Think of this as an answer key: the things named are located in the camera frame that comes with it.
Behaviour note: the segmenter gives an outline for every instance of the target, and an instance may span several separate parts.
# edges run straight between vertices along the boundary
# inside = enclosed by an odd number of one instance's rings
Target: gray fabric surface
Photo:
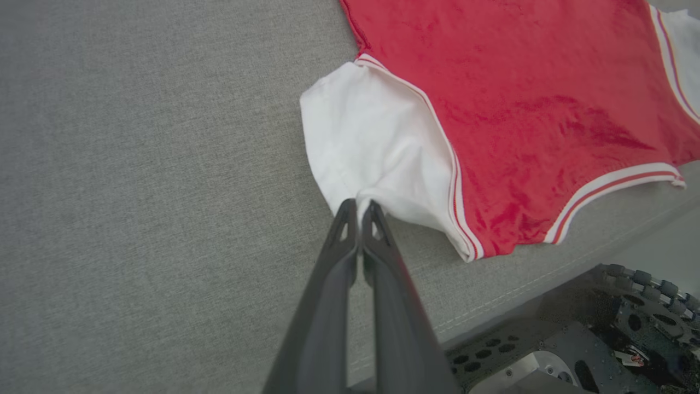
[[[298,98],[354,53],[336,0],[3,2],[0,392],[259,391],[332,219]],[[391,226],[447,341],[697,204],[682,171],[685,192],[592,203],[564,246],[473,264]]]

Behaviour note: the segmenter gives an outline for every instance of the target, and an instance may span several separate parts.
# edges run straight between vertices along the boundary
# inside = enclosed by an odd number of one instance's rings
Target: mounting hole
[[[452,360],[455,364],[464,364],[465,362],[469,361],[469,356],[468,355],[458,355],[457,357]]]
[[[642,328],[642,320],[637,315],[630,315],[627,319],[627,325],[632,331],[639,331]]]
[[[636,305],[639,305],[639,306],[644,306],[644,301],[642,301],[641,298],[637,298],[637,297],[631,296],[631,295],[629,295],[629,294],[625,294],[623,297],[624,297],[627,301],[630,301],[632,304],[636,304]]]
[[[479,368],[481,368],[480,362],[470,362],[469,364],[464,366],[464,370],[467,372],[474,372]]]
[[[478,351],[476,354],[477,358],[479,358],[479,359],[487,358],[490,355],[491,355],[491,351],[489,349],[484,349],[484,350]]]
[[[667,324],[667,325],[676,325],[676,321],[674,319],[671,319],[667,316],[664,315],[659,315],[657,313],[654,313],[654,317],[658,319],[660,322]]]
[[[505,345],[501,345],[500,347],[498,347],[498,351],[500,351],[501,353],[508,353],[509,351],[511,351],[513,349],[515,349],[514,344],[505,344]]]
[[[565,372],[565,371],[559,372],[559,375],[557,375],[556,377],[558,377],[559,380],[565,381],[566,383],[572,383],[572,382],[573,382],[573,380],[571,379],[571,375],[568,374],[568,372]]]

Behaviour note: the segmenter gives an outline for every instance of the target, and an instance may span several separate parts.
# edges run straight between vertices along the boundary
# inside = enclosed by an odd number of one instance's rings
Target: stitching
[[[651,217],[651,218],[647,219],[647,220],[644,221],[642,224],[639,224],[638,226],[635,226],[634,228],[632,228],[632,230],[631,230],[630,232],[628,232],[627,234],[629,234],[629,233],[631,233],[631,232],[634,232],[634,231],[636,231],[637,229],[639,229],[639,228],[641,228],[641,227],[644,227],[646,224],[648,224],[648,223],[650,223],[650,222],[653,222],[653,221],[656,220],[658,217],[661,217],[661,216],[665,215],[666,213],[668,213],[668,212],[670,212],[670,211],[672,211],[672,210],[674,210],[674,209],[665,210],[665,211],[659,213],[658,215],[655,215],[654,217]],[[588,252],[588,253],[582,255],[581,257],[579,257],[579,258],[577,258],[577,259],[574,259],[574,260],[568,262],[567,264],[564,264],[563,266],[561,266],[561,267],[559,267],[559,268],[557,268],[557,269],[555,269],[555,270],[553,270],[553,271],[550,271],[550,272],[548,272],[548,273],[542,275],[542,276],[539,277],[539,278],[536,278],[535,280],[532,280],[532,281],[530,281],[530,282],[528,282],[528,283],[526,283],[526,284],[524,284],[524,285],[522,285],[522,286],[520,286],[520,287],[518,287],[518,288],[516,288],[516,289],[510,290],[509,292],[507,292],[507,293],[505,293],[505,294],[503,294],[503,295],[501,295],[501,296],[499,296],[499,297],[496,297],[495,299],[492,299],[491,301],[488,301],[488,302],[482,304],[481,306],[478,306],[477,308],[474,308],[474,309],[472,309],[472,310],[470,310],[470,311],[468,311],[468,312],[466,312],[466,313],[463,313],[463,314],[461,314],[460,316],[457,316],[456,318],[452,318],[452,319],[450,319],[450,320],[448,320],[448,321],[446,321],[446,322],[444,322],[444,323],[442,323],[442,324],[440,324],[440,325],[434,326],[434,327],[433,327],[433,330],[435,330],[435,329],[437,329],[437,328],[439,328],[439,327],[442,327],[442,326],[444,326],[444,325],[446,325],[446,324],[449,324],[449,323],[451,323],[451,322],[453,322],[453,321],[455,321],[455,320],[458,320],[458,319],[460,319],[460,318],[462,318],[462,317],[464,317],[464,316],[467,316],[467,315],[469,315],[470,313],[472,313],[472,312],[474,312],[474,311],[477,311],[477,310],[479,310],[479,309],[481,309],[481,308],[484,308],[486,305],[489,305],[489,304],[491,304],[491,303],[494,302],[494,301],[498,301],[499,299],[502,299],[503,297],[506,297],[506,296],[508,296],[509,294],[512,294],[512,293],[514,293],[514,292],[517,292],[518,290],[522,290],[522,291],[518,292],[517,294],[513,294],[511,297],[509,297],[509,298],[507,298],[507,299],[504,299],[502,302],[500,302],[500,303],[498,303],[498,304],[494,304],[494,305],[491,306],[490,308],[484,309],[483,311],[481,311],[481,312],[479,312],[479,313],[477,313],[477,314],[475,314],[475,315],[473,315],[473,316],[470,316],[470,317],[468,317],[468,318],[466,318],[466,319],[464,319],[464,320],[462,320],[462,321],[456,322],[456,323],[453,324],[453,325],[450,325],[450,326],[448,326],[448,327],[445,327],[444,329],[442,329],[442,330],[440,330],[440,331],[436,331],[435,334],[437,335],[437,334],[443,333],[443,332],[445,332],[445,331],[447,331],[447,330],[450,330],[451,328],[454,328],[454,327],[456,327],[456,326],[458,326],[458,325],[462,325],[462,324],[464,324],[465,322],[468,322],[469,320],[471,320],[471,319],[473,319],[473,318],[476,318],[477,316],[480,316],[480,315],[482,315],[482,314],[484,314],[484,313],[490,311],[491,309],[494,309],[494,308],[496,308],[496,307],[498,307],[498,306],[500,306],[500,305],[503,305],[505,302],[507,302],[507,301],[509,301],[509,300],[511,300],[511,299],[513,299],[513,298],[515,298],[515,296],[520,295],[520,294],[523,294],[523,293],[527,290],[527,289],[524,289],[524,287],[527,287],[527,286],[531,285],[531,284],[534,283],[534,282],[538,282],[538,281],[541,280],[542,278],[545,278],[545,277],[547,277],[547,276],[550,276],[550,275],[552,275],[553,273],[556,273],[557,271],[560,271],[560,270],[562,270],[562,269],[564,269],[564,268],[570,266],[571,264],[574,264],[575,262],[580,261],[580,260],[584,259],[585,257],[588,257],[589,255],[591,255],[591,254],[593,254],[593,253],[599,251],[600,249],[603,249],[603,248],[607,247],[608,245],[613,244],[613,243],[616,242],[617,240],[619,240],[619,239],[621,239],[621,238],[624,238],[625,235],[621,235],[621,236],[618,236],[618,237],[616,237],[616,238],[613,238],[613,239],[610,240],[609,242],[604,243],[604,244],[598,246],[597,248],[595,248],[595,249],[591,250],[590,252]],[[554,277],[560,276],[560,275],[564,274],[565,272],[567,272],[567,271],[559,272],[559,273],[556,274]],[[373,358],[373,357],[374,357],[374,355],[366,356],[366,357],[364,357],[364,358],[361,358],[361,359],[357,360],[356,362],[353,362],[351,365],[357,364],[358,362],[360,362],[360,361],[362,361],[362,360],[369,360],[370,358]],[[361,370],[361,369],[365,369],[366,367],[369,367],[371,364],[372,364],[371,362],[368,362],[368,363],[363,364],[363,365],[361,365],[361,366],[359,366],[359,367],[357,367],[357,368],[350,369],[350,373],[357,372],[357,371],[359,371],[359,370]]]
[[[459,215],[457,214],[457,179],[460,177],[461,174],[461,169],[459,167],[459,159],[457,159],[457,152],[454,151],[453,146],[450,144],[449,147],[452,150],[452,160],[455,161],[455,175],[454,175],[454,190],[452,191],[452,211],[454,213],[454,221],[457,223],[457,227],[459,227],[460,230],[462,230],[462,233],[467,237],[467,240],[472,244],[472,250],[474,251],[474,254],[469,256],[470,261],[474,261],[481,256],[479,256],[479,250],[477,249],[477,244],[472,240],[472,238],[469,236],[469,234],[464,231],[464,228],[462,227],[462,223],[459,222]],[[465,212],[464,214],[464,222],[467,222],[467,214]]]

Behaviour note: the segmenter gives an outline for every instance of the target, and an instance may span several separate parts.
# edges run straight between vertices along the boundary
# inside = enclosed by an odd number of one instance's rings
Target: striped trim
[[[444,139],[445,143],[447,146],[450,148],[451,156],[452,156],[452,176],[453,180],[450,184],[450,198],[451,198],[451,204],[452,210],[450,212],[450,217],[453,220],[453,223],[456,225],[456,228],[460,231],[460,234],[463,236],[464,240],[466,240],[465,245],[467,246],[467,249],[469,250],[469,258],[468,261],[473,261],[475,259],[479,259],[484,256],[484,247],[482,246],[481,242],[479,242],[479,239],[477,236],[471,231],[469,226],[467,225],[467,221],[464,217],[464,202],[462,198],[462,171],[461,167],[459,165],[459,159],[457,159],[457,155],[455,154],[454,150],[452,149],[452,145],[449,143],[449,140],[447,139],[447,136],[445,135],[445,131],[442,129],[442,125],[440,124],[440,120],[438,119],[438,115],[435,113],[435,109],[433,108],[433,105],[431,104],[430,99],[428,99],[428,95],[422,91],[420,88],[417,86],[413,85],[412,83],[399,78],[398,76],[392,74],[384,65],[382,65],[377,59],[374,59],[372,56],[363,53],[355,59],[355,64],[358,65],[364,65],[368,66],[374,69],[378,69],[381,72],[384,72],[385,74],[391,76],[398,82],[401,82],[403,85],[407,86],[409,89],[413,90],[414,93],[416,93],[418,96],[420,96],[421,99],[423,99],[423,102],[425,102],[426,106],[428,106],[428,109],[430,109],[431,114],[433,115],[433,119],[435,120],[435,123],[437,124],[437,127],[440,129],[440,132],[442,133],[442,138]]]
[[[669,38],[669,33],[666,31],[664,26],[664,21],[662,19],[661,11],[657,10],[654,6],[649,6],[651,12],[652,22],[654,24],[654,29],[656,30],[657,38],[659,39],[659,46],[661,47],[661,58],[664,61],[664,68],[666,70],[666,77],[668,78],[668,83],[671,85],[671,90],[678,101],[678,104],[683,108],[690,118],[692,118],[697,123],[700,123],[700,116],[695,112],[693,107],[685,98],[683,89],[680,87],[680,82],[678,80],[678,67],[676,65],[676,59],[673,56],[673,46],[671,45],[671,40]]]
[[[543,242],[561,243],[566,237],[576,212],[596,198],[630,186],[657,181],[670,181],[674,186],[685,188],[685,181],[678,170],[666,163],[635,165],[597,177],[573,195],[547,232]]]

